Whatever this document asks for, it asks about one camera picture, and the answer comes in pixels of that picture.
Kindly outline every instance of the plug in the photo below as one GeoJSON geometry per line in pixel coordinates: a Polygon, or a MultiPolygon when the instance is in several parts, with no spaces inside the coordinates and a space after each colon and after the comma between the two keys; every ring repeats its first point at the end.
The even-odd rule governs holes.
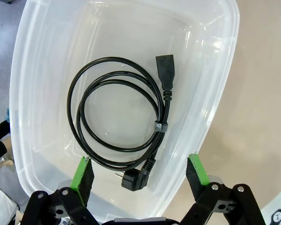
{"type": "Polygon", "coordinates": [[[156,56],[157,72],[159,80],[162,83],[163,90],[170,91],[173,88],[175,76],[174,56],[162,55],[156,56]]]}
{"type": "Polygon", "coordinates": [[[149,158],[146,160],[141,170],[135,168],[127,170],[122,178],[122,187],[130,191],[137,191],[145,187],[155,161],[155,159],[149,158]]]}

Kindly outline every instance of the gray floor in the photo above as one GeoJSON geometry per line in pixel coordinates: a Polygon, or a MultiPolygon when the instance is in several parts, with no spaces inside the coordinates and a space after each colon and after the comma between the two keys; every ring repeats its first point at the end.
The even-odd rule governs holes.
{"type": "MultiPolygon", "coordinates": [[[[14,0],[12,4],[0,1],[0,122],[5,119],[9,104],[9,80],[15,38],[26,0],[14,0]]],[[[28,201],[16,173],[8,168],[0,170],[0,189],[18,205],[28,201]]]]}

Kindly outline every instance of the floor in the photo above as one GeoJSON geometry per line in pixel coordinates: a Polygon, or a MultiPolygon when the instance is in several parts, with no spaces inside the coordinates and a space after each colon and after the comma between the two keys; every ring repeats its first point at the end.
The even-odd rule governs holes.
{"type": "MultiPolygon", "coordinates": [[[[0,122],[5,120],[9,104],[9,79],[15,38],[26,0],[14,0],[12,4],[0,1],[0,122]]],[[[0,170],[0,189],[22,209],[28,196],[23,191],[17,174],[3,167],[0,170]]]]}
{"type": "MultiPolygon", "coordinates": [[[[24,3],[0,2],[0,121],[8,107],[10,65],[24,3]]],[[[207,173],[220,176],[228,187],[248,184],[262,208],[281,191],[281,0],[237,3],[241,16],[237,47],[199,155],[207,173]]],[[[17,186],[13,196],[25,198],[16,175],[5,170],[0,177],[3,189],[10,187],[11,179],[17,186]]],[[[164,215],[179,221],[193,203],[184,181],[164,215]]],[[[208,224],[227,222],[218,214],[208,224]]]]}

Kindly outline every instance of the white object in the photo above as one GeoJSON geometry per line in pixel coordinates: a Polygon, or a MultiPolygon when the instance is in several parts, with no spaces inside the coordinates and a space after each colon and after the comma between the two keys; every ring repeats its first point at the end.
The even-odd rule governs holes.
{"type": "Polygon", "coordinates": [[[0,225],[10,222],[17,210],[17,205],[0,190],[0,225]]]}
{"type": "Polygon", "coordinates": [[[281,225],[281,192],[261,210],[266,225],[273,222],[281,225]]]}
{"type": "MultiPolygon", "coordinates": [[[[147,187],[126,190],[114,171],[93,163],[95,181],[88,204],[102,222],[162,215],[185,177],[186,158],[199,151],[214,117],[238,26],[234,0],[28,0],[10,83],[12,144],[25,192],[52,193],[73,177],[85,155],[72,135],[66,111],[69,85],[85,64],[106,56],[124,57],[144,67],[161,87],[155,56],[173,54],[176,75],[169,129],[147,187]]],[[[115,70],[134,71],[105,63],[86,72],[72,97],[73,118],[86,87],[115,70]]],[[[86,115],[99,137],[122,147],[143,143],[154,129],[149,102],[123,85],[96,90],[87,101],[86,115]]],[[[127,161],[142,153],[119,153],[87,140],[111,160],[127,161]]]]}

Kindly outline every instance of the cable strain relief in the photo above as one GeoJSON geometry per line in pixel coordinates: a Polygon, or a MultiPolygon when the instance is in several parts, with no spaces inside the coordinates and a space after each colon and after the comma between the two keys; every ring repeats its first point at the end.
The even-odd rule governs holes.
{"type": "Polygon", "coordinates": [[[172,90],[163,90],[163,96],[164,96],[164,100],[172,100],[172,90]]]}
{"type": "Polygon", "coordinates": [[[142,169],[145,169],[146,171],[150,172],[152,170],[155,162],[156,162],[155,159],[148,158],[145,161],[145,164],[142,166],[142,169]]]}

